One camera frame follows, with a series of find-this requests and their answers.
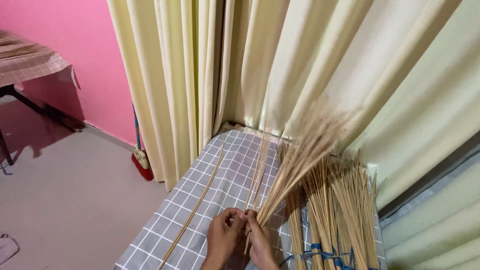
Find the gray grid tablecloth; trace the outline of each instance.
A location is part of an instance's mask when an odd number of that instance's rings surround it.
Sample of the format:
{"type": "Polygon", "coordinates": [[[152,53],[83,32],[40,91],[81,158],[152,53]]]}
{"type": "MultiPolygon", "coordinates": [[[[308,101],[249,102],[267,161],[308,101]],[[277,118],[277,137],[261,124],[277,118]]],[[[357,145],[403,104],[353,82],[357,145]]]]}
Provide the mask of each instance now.
{"type": "MultiPolygon", "coordinates": [[[[153,217],[140,231],[134,241],[115,264],[115,270],[156,270],[161,259],[185,224],[192,209],[203,193],[220,155],[220,147],[225,140],[224,158],[206,196],[195,213],[187,230],[173,250],[163,269],[191,270],[199,269],[206,255],[206,234],[212,218],[225,208],[245,208],[248,192],[255,169],[255,161],[261,138],[238,130],[224,128],[223,133],[215,136],[205,147],[197,160],[191,165],[184,177],[177,183],[169,196],[155,212],[153,217]]],[[[277,143],[270,142],[264,179],[259,191],[260,202],[275,179],[278,170],[276,160],[277,143]]],[[[253,197],[249,202],[252,208],[253,197]]],[[[291,238],[288,218],[282,205],[269,222],[270,242],[274,246],[278,262],[291,253],[291,238]]],[[[305,250],[310,250],[310,232],[306,207],[302,210],[303,237],[305,250]]],[[[377,228],[377,246],[379,259],[386,269],[380,229],[377,228]]],[[[285,267],[293,267],[288,261],[285,267]]],[[[232,256],[225,266],[229,270],[254,269],[254,265],[240,254],[232,256]]]]}

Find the pink wall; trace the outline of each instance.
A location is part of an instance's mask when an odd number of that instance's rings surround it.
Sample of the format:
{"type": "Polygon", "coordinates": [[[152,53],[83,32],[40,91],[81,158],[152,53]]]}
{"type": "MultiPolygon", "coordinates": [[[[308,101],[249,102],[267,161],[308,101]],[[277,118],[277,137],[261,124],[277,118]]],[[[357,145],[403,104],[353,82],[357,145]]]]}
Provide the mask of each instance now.
{"type": "Polygon", "coordinates": [[[125,142],[135,142],[132,98],[105,0],[0,0],[0,29],[46,45],[75,70],[24,83],[24,90],[125,142]]]}

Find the loose stick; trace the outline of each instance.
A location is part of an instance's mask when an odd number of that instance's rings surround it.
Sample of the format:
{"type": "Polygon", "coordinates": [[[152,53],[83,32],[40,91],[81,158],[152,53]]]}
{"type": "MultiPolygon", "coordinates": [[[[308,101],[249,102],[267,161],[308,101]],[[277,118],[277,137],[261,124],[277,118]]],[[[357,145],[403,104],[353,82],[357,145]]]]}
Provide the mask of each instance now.
{"type": "Polygon", "coordinates": [[[162,263],[160,264],[160,266],[158,267],[157,270],[162,269],[163,265],[164,265],[165,262],[167,261],[167,259],[168,259],[168,257],[170,256],[170,254],[173,252],[173,249],[177,246],[180,238],[182,237],[183,233],[185,232],[185,230],[187,229],[188,225],[190,224],[190,221],[192,220],[193,216],[195,215],[195,212],[198,210],[198,207],[200,206],[200,204],[201,204],[202,201],[204,200],[205,194],[207,194],[207,191],[208,191],[208,189],[210,188],[210,185],[211,185],[212,182],[213,182],[213,178],[215,177],[216,171],[218,170],[218,167],[219,167],[219,165],[220,165],[220,162],[221,162],[221,160],[223,159],[223,144],[224,144],[224,143],[225,143],[225,135],[223,135],[222,147],[220,148],[220,156],[218,157],[218,161],[216,162],[215,169],[214,169],[212,175],[210,176],[210,180],[208,181],[208,184],[207,184],[207,186],[205,187],[205,190],[204,190],[202,196],[201,196],[200,199],[198,200],[197,205],[195,206],[195,208],[194,208],[194,209],[192,210],[192,212],[190,213],[190,216],[188,217],[187,222],[186,222],[186,223],[184,224],[184,226],[181,228],[180,232],[178,233],[177,237],[176,237],[175,240],[173,241],[172,245],[170,245],[170,248],[168,249],[167,253],[165,254],[165,256],[163,256],[162,263]]]}

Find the broom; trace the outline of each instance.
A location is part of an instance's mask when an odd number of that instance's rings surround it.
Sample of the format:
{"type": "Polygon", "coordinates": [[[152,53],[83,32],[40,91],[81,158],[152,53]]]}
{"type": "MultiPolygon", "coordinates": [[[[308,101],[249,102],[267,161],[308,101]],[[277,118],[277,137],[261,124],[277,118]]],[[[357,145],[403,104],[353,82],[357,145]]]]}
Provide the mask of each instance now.
{"type": "Polygon", "coordinates": [[[135,113],[135,106],[133,107],[133,115],[135,117],[135,131],[137,133],[137,145],[133,147],[132,161],[135,164],[135,167],[137,167],[142,177],[145,178],[145,180],[147,181],[151,181],[153,180],[153,173],[152,173],[152,170],[150,170],[147,155],[145,152],[142,151],[142,148],[140,147],[140,132],[138,130],[138,120],[137,120],[137,114],[135,113]]]}

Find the brown checkered tablecloth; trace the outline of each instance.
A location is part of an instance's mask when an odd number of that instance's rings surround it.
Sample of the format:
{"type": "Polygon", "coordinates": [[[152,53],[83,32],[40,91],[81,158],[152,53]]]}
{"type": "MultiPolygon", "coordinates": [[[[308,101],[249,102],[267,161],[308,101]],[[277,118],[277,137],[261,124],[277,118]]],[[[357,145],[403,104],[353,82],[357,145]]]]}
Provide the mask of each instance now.
{"type": "MultiPolygon", "coordinates": [[[[0,30],[0,53],[33,44],[0,30]]],[[[58,53],[44,46],[20,57],[0,59],[0,87],[53,74],[69,65],[58,53]]]]}

